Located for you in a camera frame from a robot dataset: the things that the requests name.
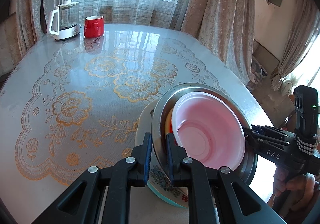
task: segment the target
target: kettle base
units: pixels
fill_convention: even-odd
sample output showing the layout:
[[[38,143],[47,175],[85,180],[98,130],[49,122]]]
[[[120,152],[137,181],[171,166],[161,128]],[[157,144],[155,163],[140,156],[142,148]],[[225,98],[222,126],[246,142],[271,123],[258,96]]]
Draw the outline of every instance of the kettle base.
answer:
[[[59,35],[58,36],[55,35],[54,39],[58,40],[58,41],[62,41],[62,40],[66,40],[66,39],[72,38],[72,37],[76,36],[79,33],[80,33],[80,26],[79,26],[79,24],[77,24],[74,27],[63,29],[63,30],[59,30]]]

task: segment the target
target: stainless steel bowl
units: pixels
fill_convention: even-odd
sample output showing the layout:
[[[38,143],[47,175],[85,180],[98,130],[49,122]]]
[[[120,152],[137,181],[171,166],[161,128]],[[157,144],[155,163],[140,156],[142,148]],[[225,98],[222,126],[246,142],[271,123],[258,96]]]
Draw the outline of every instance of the stainless steel bowl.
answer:
[[[184,83],[171,88],[159,99],[153,111],[151,123],[153,148],[159,164],[161,165],[167,177],[169,175],[169,172],[164,136],[164,123],[169,111],[174,107],[178,99],[190,92],[206,92],[218,97],[232,109],[242,126],[251,128],[248,119],[243,114],[241,109],[230,98],[226,97],[225,94],[223,94],[219,90],[197,83]],[[248,185],[251,183],[255,174],[257,161],[258,156],[253,152],[253,149],[246,146],[244,158],[235,172]]]

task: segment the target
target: glass kettle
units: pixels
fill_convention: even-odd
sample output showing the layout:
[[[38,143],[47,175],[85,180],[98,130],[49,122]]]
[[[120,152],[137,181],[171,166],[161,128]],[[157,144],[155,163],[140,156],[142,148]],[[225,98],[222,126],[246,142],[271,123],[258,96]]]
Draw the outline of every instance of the glass kettle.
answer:
[[[56,40],[65,40],[80,33],[79,1],[67,0],[49,14],[47,33]]]

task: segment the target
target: table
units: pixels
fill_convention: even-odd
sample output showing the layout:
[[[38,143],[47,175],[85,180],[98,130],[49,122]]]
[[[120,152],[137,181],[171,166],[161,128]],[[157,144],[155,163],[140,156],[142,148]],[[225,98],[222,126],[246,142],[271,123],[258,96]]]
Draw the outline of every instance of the table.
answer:
[[[252,124],[272,125],[233,72],[185,33],[106,24],[96,39],[45,35],[0,92],[0,198],[16,221],[31,223],[87,167],[129,156],[143,108],[184,82],[215,87]],[[264,200],[274,170],[259,157],[251,188]],[[188,211],[132,188],[130,223],[151,222],[188,223]]]

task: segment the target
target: kettle lid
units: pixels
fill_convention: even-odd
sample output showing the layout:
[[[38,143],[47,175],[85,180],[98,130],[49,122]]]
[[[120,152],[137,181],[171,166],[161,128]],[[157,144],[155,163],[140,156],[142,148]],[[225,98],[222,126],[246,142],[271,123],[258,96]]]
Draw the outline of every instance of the kettle lid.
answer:
[[[66,0],[63,4],[57,5],[56,7],[67,7],[67,6],[74,6],[76,4],[79,4],[80,1],[71,2],[71,0]]]

